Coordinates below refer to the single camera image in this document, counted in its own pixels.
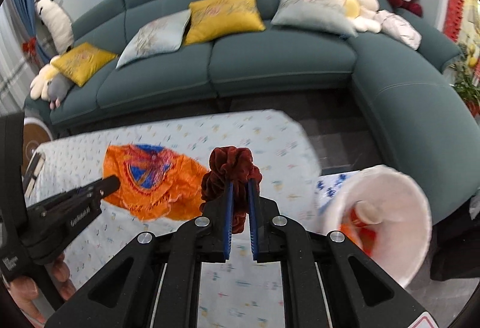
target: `white plush toy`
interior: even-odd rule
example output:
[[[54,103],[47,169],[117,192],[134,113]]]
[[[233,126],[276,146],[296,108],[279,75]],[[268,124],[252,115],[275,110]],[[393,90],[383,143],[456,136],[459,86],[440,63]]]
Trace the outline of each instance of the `white plush toy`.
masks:
[[[52,35],[55,49],[59,54],[69,51],[74,44],[71,20],[55,0],[38,0],[35,11]]]
[[[373,18],[380,8],[378,0],[334,0],[345,8],[346,17],[359,32],[367,30],[378,33],[382,30],[380,23]]]
[[[43,100],[50,100],[47,93],[49,82],[59,73],[51,63],[59,57],[60,56],[55,56],[52,58],[52,60],[50,60],[50,64],[45,65],[40,70],[38,75],[32,80],[32,83],[30,84],[30,97],[33,100],[37,100],[40,97]]]

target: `metal screw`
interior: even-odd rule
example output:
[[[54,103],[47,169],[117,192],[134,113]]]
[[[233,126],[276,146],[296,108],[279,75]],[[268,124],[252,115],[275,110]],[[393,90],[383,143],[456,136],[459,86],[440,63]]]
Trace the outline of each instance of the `metal screw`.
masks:
[[[333,231],[330,234],[330,239],[335,243],[341,243],[345,240],[345,235],[340,231]]]
[[[273,225],[277,225],[279,227],[283,227],[284,225],[286,225],[287,219],[283,216],[277,216],[277,217],[273,217],[272,218],[272,223]]]
[[[197,227],[206,227],[208,224],[210,224],[208,217],[197,217],[195,219],[195,225]]]
[[[149,242],[152,241],[152,239],[153,239],[152,234],[148,232],[143,232],[142,234],[139,234],[137,237],[137,241],[140,244],[148,244]]]

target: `orange shirt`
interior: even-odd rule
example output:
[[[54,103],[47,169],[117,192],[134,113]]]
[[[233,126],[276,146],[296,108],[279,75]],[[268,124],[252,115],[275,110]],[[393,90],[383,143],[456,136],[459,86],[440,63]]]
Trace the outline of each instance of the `orange shirt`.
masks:
[[[140,220],[201,215],[201,183],[207,169],[171,149],[150,145],[109,146],[103,176],[117,175],[120,189],[105,201]]]

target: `sofa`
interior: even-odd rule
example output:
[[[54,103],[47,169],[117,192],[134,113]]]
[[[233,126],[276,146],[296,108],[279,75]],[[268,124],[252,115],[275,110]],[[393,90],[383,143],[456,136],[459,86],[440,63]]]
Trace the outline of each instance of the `sofa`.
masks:
[[[75,44],[88,41],[121,54],[140,27],[196,0],[105,0],[73,24]],[[393,11],[387,0],[381,9]],[[257,0],[264,32],[233,34],[136,61],[118,59],[62,105],[30,98],[54,129],[192,100],[270,91],[349,87],[386,164],[412,176],[427,195],[433,222],[454,212],[480,186],[480,130],[442,72],[459,48],[399,9],[422,35],[414,51],[385,34],[347,40],[272,26],[279,0]]]

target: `white bucket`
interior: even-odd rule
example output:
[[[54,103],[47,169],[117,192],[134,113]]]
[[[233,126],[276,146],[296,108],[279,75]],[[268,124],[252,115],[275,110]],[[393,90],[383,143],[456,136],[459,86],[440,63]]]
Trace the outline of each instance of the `white bucket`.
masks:
[[[427,197],[412,178],[393,168],[367,168],[348,178],[337,191],[322,216],[322,233],[339,230],[344,214],[358,201],[372,203],[383,217],[381,224],[373,226],[377,238],[371,258],[405,288],[422,265],[430,244]]]

